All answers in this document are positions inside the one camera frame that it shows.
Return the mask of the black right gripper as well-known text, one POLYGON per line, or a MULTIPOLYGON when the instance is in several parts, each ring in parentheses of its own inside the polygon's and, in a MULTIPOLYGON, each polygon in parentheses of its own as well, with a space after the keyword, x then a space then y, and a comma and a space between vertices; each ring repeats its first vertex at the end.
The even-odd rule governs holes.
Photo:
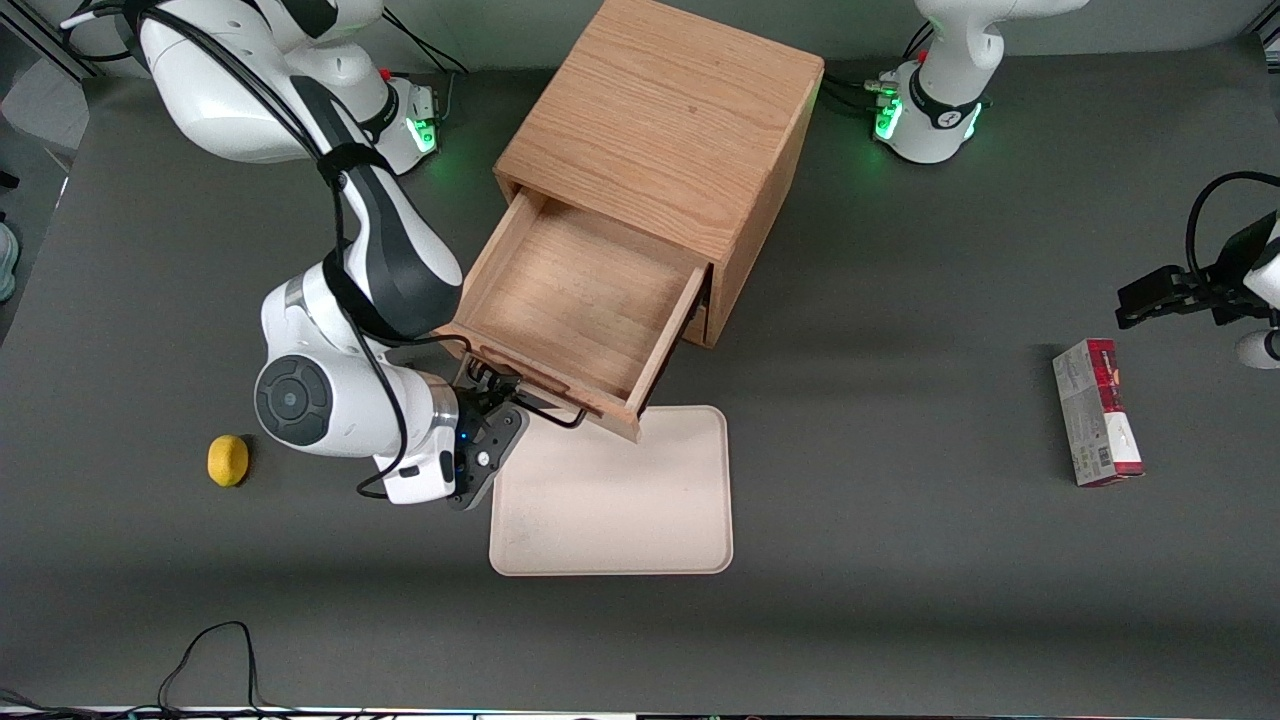
POLYGON ((447 497, 452 510, 468 511, 479 505, 527 429, 529 414, 518 407, 521 382, 521 375, 493 372, 481 360, 462 365, 460 418, 449 465, 454 491, 447 497))

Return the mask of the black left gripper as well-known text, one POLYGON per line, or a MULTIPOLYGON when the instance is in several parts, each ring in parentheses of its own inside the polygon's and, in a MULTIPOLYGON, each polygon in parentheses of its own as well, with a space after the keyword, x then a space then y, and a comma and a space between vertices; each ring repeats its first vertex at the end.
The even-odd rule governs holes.
POLYGON ((1171 314, 1208 313, 1216 325, 1247 319, 1235 272, 1210 264, 1196 274, 1178 265, 1160 266, 1117 291, 1116 323, 1128 331, 1171 314))

